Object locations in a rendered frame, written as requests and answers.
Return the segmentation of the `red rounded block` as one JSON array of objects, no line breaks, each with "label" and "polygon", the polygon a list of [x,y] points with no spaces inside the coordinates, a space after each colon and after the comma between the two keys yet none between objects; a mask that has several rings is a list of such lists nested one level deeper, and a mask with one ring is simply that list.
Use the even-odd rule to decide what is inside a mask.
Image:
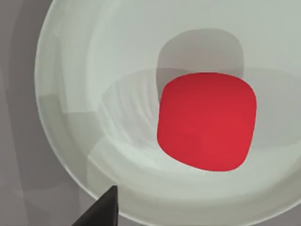
[{"label": "red rounded block", "polygon": [[162,91],[157,141],[170,157],[207,171],[230,171],[245,161],[256,120],[249,84],[223,73],[191,73]]}]

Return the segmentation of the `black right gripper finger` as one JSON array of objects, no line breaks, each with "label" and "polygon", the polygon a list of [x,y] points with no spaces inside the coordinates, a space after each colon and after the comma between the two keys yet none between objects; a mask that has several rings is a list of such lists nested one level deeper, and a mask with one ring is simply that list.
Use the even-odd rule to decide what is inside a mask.
[{"label": "black right gripper finger", "polygon": [[118,226],[118,187],[111,186],[71,226]]}]

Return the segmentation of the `white bowl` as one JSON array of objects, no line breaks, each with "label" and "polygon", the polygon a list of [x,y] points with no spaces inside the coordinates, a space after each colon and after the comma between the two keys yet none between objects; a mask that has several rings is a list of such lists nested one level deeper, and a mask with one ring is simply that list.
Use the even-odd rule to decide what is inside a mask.
[{"label": "white bowl", "polygon": [[[249,152],[230,171],[157,141],[171,80],[223,73],[253,89]],[[53,0],[35,94],[46,137],[94,198],[146,226],[251,226],[301,206],[301,0]]]}]

